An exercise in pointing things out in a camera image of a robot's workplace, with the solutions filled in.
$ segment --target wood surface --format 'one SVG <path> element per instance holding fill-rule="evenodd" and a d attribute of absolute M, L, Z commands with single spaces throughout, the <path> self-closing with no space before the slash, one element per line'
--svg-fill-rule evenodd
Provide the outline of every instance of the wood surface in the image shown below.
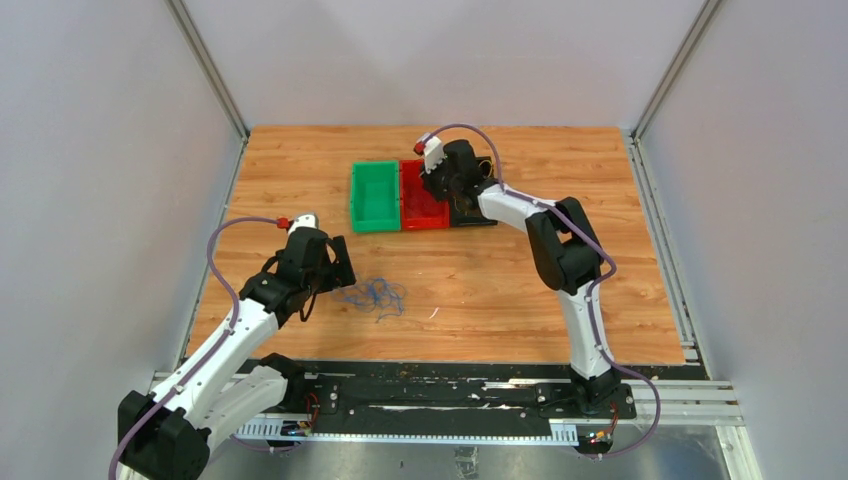
<path fill-rule="evenodd" d="M 556 297 L 536 274 L 527 238 L 506 225 L 354 234 L 349 213 L 355 161 L 410 159 L 427 127 L 256 127 L 228 218 L 293 217 L 314 211 L 320 228 L 344 235 L 360 278 L 405 286 L 405 311 L 376 322 L 330 295 L 307 323 L 297 316 L 255 353 L 292 358 L 453 362 L 567 362 L 569 343 Z M 628 157 L 615 128 L 486 128 L 512 187 L 542 198 L 576 197 L 619 272 L 601 286 L 607 338 L 624 363 L 683 363 Z M 489 154 L 471 132 L 478 155 Z M 238 290 L 286 242 L 266 224 L 225 231 L 216 253 Z M 189 344 L 193 352 L 221 322 L 230 299 L 210 277 Z"/>

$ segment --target green tray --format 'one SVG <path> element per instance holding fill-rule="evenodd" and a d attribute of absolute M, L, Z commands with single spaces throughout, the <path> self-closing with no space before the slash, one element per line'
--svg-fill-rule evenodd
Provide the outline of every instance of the green tray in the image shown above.
<path fill-rule="evenodd" d="M 350 189 L 350 220 L 353 231 L 400 230 L 400 184 L 398 162 L 356 162 Z"/>

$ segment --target plastic tray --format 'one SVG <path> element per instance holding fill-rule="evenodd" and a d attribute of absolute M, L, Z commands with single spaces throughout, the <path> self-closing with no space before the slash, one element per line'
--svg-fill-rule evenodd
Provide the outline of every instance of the plastic tray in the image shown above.
<path fill-rule="evenodd" d="M 420 172 L 424 160 L 400 162 L 400 221 L 404 230 L 450 228 L 450 205 L 424 190 Z"/>
<path fill-rule="evenodd" d="M 356 162 L 350 189 L 353 231 L 400 230 L 398 162 Z"/>

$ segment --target tangled blue yarn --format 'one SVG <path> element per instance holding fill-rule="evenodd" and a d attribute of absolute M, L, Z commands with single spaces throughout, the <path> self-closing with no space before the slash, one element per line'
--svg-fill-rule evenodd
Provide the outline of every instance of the tangled blue yarn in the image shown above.
<path fill-rule="evenodd" d="M 357 279 L 355 285 L 333 291 L 333 299 L 337 302 L 353 304 L 363 313 L 377 311 L 377 322 L 385 317 L 403 315 L 405 296 L 406 287 L 399 283 L 389 283 L 383 277 L 369 278 L 365 281 Z"/>

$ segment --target white backdrop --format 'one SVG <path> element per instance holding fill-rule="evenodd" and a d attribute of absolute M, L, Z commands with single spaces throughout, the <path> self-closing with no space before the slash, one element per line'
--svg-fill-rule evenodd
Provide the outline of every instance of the white backdrop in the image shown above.
<path fill-rule="evenodd" d="M 645 138 L 766 479 L 845 478 L 848 3 L 729 0 Z"/>
<path fill-rule="evenodd" d="M 2 2 L 0 44 L 0 477 L 106 478 L 240 140 L 163 1 Z"/>
<path fill-rule="evenodd" d="M 187 0 L 246 122 L 633 127 L 702 0 Z"/>

